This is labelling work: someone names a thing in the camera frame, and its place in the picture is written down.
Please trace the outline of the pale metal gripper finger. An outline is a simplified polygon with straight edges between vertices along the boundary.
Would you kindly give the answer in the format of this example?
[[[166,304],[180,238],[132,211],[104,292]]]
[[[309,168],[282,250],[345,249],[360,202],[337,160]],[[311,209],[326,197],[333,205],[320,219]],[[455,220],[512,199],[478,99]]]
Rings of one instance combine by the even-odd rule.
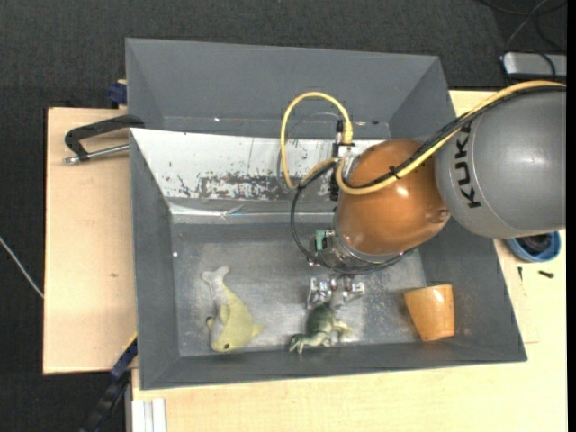
[[[307,308],[311,310],[324,304],[330,304],[335,289],[336,285],[333,279],[312,277],[307,297]]]
[[[331,285],[331,308],[339,310],[365,295],[365,284],[354,277],[340,277]]]

